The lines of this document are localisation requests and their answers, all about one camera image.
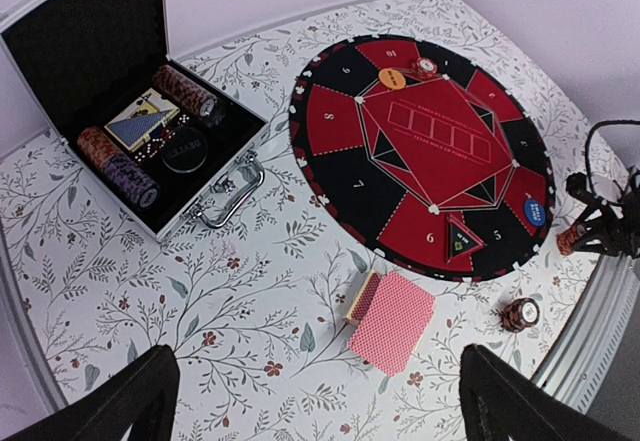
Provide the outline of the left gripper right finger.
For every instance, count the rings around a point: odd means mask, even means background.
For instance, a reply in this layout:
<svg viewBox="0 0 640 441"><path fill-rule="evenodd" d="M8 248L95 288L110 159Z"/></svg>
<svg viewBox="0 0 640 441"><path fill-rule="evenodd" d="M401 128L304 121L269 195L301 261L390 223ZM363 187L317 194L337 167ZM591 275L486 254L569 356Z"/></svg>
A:
<svg viewBox="0 0 640 441"><path fill-rule="evenodd" d="M554 399L483 345L460 359L459 399L468 440L624 440Z"/></svg>

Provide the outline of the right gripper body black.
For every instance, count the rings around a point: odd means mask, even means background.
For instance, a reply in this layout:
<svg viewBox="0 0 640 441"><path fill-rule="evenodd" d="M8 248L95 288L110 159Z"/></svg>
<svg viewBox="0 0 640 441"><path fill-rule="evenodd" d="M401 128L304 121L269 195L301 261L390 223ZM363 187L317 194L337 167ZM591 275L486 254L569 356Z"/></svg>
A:
<svg viewBox="0 0 640 441"><path fill-rule="evenodd" d="M630 177L630 187L618 202L610 202L588 190L588 177L576 173L568 177L566 190L586 205L572 225L583 225L587 232L577 243L580 252L611 257L639 258L639 173Z"/></svg>

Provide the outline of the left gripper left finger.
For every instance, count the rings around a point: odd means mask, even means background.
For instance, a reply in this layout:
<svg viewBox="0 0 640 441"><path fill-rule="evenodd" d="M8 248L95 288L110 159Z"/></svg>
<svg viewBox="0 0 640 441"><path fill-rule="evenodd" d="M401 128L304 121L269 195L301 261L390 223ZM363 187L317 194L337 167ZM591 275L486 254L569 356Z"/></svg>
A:
<svg viewBox="0 0 640 441"><path fill-rule="evenodd" d="M169 440L180 369L167 345L150 348L83 399L11 440Z"/></svg>

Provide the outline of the blue small blind button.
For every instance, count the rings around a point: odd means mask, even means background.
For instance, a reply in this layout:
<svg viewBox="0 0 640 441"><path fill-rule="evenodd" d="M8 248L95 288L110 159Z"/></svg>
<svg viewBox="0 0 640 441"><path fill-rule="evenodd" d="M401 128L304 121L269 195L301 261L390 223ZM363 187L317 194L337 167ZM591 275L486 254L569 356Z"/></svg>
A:
<svg viewBox="0 0 640 441"><path fill-rule="evenodd" d="M527 198L524 202L524 214L527 221L535 226L541 227L546 223L546 211L541 202L534 198Z"/></svg>

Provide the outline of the red chips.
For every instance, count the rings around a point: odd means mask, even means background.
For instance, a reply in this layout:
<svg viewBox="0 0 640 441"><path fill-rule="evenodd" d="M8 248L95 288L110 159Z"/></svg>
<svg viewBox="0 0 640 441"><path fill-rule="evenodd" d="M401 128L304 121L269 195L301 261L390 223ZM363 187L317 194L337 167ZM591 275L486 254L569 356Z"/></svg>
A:
<svg viewBox="0 0 640 441"><path fill-rule="evenodd" d="M418 57L410 63L409 75L420 81L429 81L439 76L439 68L433 60Z"/></svg>

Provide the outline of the orange big blind button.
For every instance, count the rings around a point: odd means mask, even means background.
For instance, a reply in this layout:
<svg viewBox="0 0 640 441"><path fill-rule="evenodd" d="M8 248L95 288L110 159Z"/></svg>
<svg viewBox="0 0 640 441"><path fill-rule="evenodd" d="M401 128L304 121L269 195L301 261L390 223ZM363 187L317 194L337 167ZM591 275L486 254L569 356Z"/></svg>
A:
<svg viewBox="0 0 640 441"><path fill-rule="evenodd" d="M406 87L407 81L404 74L394 68L384 68L378 73L379 82L389 90L402 90Z"/></svg>

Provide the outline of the orange red chip stack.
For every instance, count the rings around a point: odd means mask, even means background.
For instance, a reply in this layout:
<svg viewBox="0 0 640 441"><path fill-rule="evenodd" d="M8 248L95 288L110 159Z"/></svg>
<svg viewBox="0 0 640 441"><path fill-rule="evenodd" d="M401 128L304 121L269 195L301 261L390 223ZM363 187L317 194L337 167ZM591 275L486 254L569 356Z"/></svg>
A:
<svg viewBox="0 0 640 441"><path fill-rule="evenodd" d="M569 256L574 252L580 252L582 248L577 245L587 229L581 225L571 225L568 229L558 234L556 244L561 255Z"/></svg>

